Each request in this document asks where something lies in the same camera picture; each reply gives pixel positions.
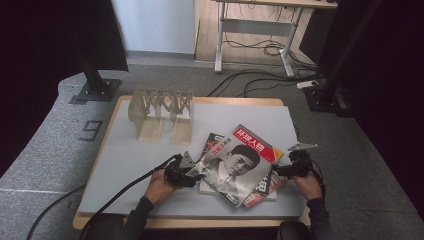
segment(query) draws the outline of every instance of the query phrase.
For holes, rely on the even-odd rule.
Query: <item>gray carpet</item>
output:
[[[68,104],[78,94],[82,74],[62,81],[59,97],[33,139],[0,180],[0,239],[26,239],[37,216],[67,192],[85,184],[99,151],[116,100],[131,95],[137,84],[146,88],[184,90],[206,96],[236,70],[215,74],[210,68],[130,65],[129,73],[102,71],[104,78],[123,80],[110,103]],[[233,97],[245,83],[236,79],[221,94]],[[269,87],[262,82],[252,87]],[[279,98],[289,107],[299,141],[317,143],[310,150],[327,186],[327,207],[338,239],[422,239],[424,224],[372,143],[354,119],[309,111],[295,86],[258,90],[248,97]],[[83,131],[88,121],[99,132]],[[37,226],[33,239],[76,239],[72,220],[82,191],[54,206]]]

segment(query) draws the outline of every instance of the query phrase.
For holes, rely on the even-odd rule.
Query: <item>white wall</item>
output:
[[[127,51],[194,54],[194,0],[112,0]]]

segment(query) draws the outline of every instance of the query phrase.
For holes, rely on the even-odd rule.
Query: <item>desk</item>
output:
[[[224,32],[272,35],[288,37],[284,49],[280,49],[281,60],[288,77],[294,77],[293,69],[288,59],[288,53],[293,42],[294,34],[296,33],[299,24],[300,16],[303,8],[315,9],[332,9],[337,7],[337,3],[328,3],[325,0],[214,0],[221,3],[221,16],[219,21],[218,45],[215,55],[215,72],[222,71],[222,36]],[[272,5],[295,7],[296,15],[292,23],[252,21],[243,19],[225,18],[225,4],[257,4],[257,5]]]

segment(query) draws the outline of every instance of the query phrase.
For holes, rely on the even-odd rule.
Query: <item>wooden table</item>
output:
[[[103,138],[100,147],[99,155],[92,169],[92,174],[96,168],[100,153],[103,150],[107,137],[111,131],[112,123],[115,120],[117,111],[123,100],[131,100],[132,96],[122,96],[119,98],[117,107],[115,108],[110,124]],[[258,105],[258,106],[284,106],[280,99],[265,99],[265,98],[212,98],[212,97],[194,97],[194,103],[206,104],[230,104],[230,105]],[[303,215],[297,219],[306,225],[310,225],[308,217],[309,209],[305,207]],[[77,212],[74,217],[73,226],[76,229],[82,229],[93,214],[83,214]],[[181,218],[150,218],[147,221],[146,228],[219,228],[219,227],[269,227],[279,226],[286,219],[181,219]]]
[[[214,0],[221,3],[221,16],[219,19],[218,45],[215,55],[215,72],[222,71],[222,36],[224,32],[258,34],[271,36],[288,37],[284,49],[280,49],[281,60],[288,77],[294,77],[293,69],[288,59],[288,53],[292,45],[294,34],[296,33],[303,8],[314,9],[334,9],[337,8],[337,3],[328,3],[325,0]],[[257,4],[257,5],[272,5],[295,7],[296,15],[291,23],[267,22],[267,21],[252,21],[244,19],[225,18],[225,4]]]

